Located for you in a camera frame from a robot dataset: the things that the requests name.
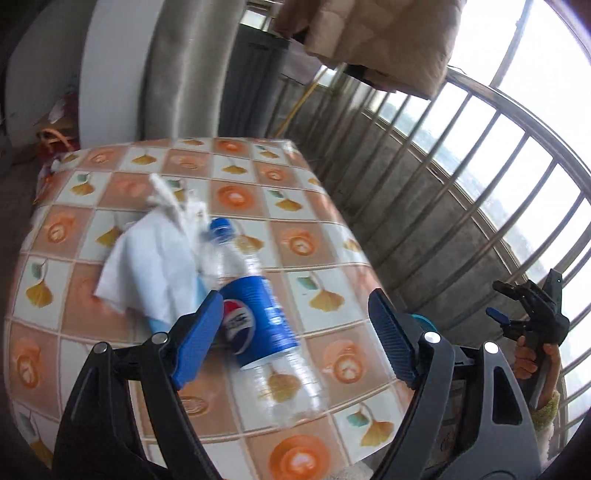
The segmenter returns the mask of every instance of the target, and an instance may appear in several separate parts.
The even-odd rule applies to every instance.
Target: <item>blue gripper pad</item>
[[[376,288],[368,300],[369,319],[394,373],[414,389],[418,383],[416,350],[396,318],[394,307],[380,288]]]
[[[212,290],[195,313],[182,316],[170,329],[177,346],[177,366],[171,375],[177,390],[197,376],[222,318],[223,298]]]
[[[494,309],[493,307],[487,307],[485,312],[490,318],[498,322],[500,325],[511,324],[511,320],[507,315],[505,315],[503,312],[500,312],[497,309]]]

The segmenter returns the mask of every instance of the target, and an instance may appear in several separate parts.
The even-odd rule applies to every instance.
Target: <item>orange checkered tablecloth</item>
[[[33,215],[12,284],[4,360],[14,419],[34,450],[51,461],[92,345],[129,346],[149,335],[137,314],[119,314],[93,292],[124,224],[147,210],[152,172],[181,199],[195,189],[212,216],[232,219],[258,250],[329,398],[318,419],[276,430],[231,354],[214,346],[180,395],[220,474],[283,480],[304,462],[298,478],[320,479],[390,442],[409,398],[368,320],[368,295],[379,283],[330,197],[292,142],[189,138],[69,154]],[[147,455],[163,464],[141,389],[131,390]]]

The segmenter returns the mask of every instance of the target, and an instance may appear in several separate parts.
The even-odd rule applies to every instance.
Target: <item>blue object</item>
[[[396,377],[409,386],[415,385],[419,374],[414,347],[398,323],[393,305],[382,290],[376,288],[369,295],[368,310],[369,319]]]
[[[205,288],[205,284],[203,280],[199,276],[197,276],[197,305],[201,305],[205,297],[207,297],[208,290]],[[150,331],[152,333],[156,332],[169,332],[172,328],[172,325],[163,322],[162,320],[157,320],[152,317],[147,317],[148,325],[150,326]]]
[[[197,320],[185,336],[182,345],[177,347],[177,367],[171,375],[174,386],[180,390],[187,382],[195,379],[207,355],[213,338],[222,322],[223,299],[212,291],[203,301],[196,315]]]
[[[425,330],[425,332],[439,332],[439,330],[437,330],[437,327],[435,327],[435,325],[433,325],[431,320],[424,317],[423,315],[419,315],[418,313],[413,313],[413,317],[418,320],[419,324],[421,325],[421,327],[423,327],[423,330]]]
[[[231,240],[234,237],[234,228],[227,218],[216,218],[209,224],[209,231],[213,237],[222,242]]]
[[[266,278],[242,277],[220,293],[224,298],[223,330],[241,367],[256,367],[260,360],[298,346]]]
[[[507,315],[497,309],[494,309],[493,307],[487,307],[486,314],[501,325],[511,324],[511,319]]]

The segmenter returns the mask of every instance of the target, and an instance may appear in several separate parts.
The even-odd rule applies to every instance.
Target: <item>floor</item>
[[[0,311],[6,309],[6,302],[12,270],[18,251],[24,240],[33,212],[35,182],[38,163],[34,160],[10,165],[10,160],[0,159]],[[3,352],[4,339],[0,339]],[[2,477],[7,480],[44,480],[50,473],[33,454],[12,421],[4,383],[4,369],[0,369],[0,465]]]

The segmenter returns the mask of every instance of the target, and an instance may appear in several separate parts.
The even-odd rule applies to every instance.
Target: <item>hand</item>
[[[546,376],[544,388],[538,400],[538,410],[543,408],[551,399],[556,389],[558,376],[560,375],[560,350],[556,344],[544,344],[544,352],[550,359],[550,370]],[[525,346],[525,337],[521,336],[517,340],[515,347],[515,363],[513,364],[513,373],[519,380],[527,380],[536,372],[538,367],[535,362],[535,352]]]

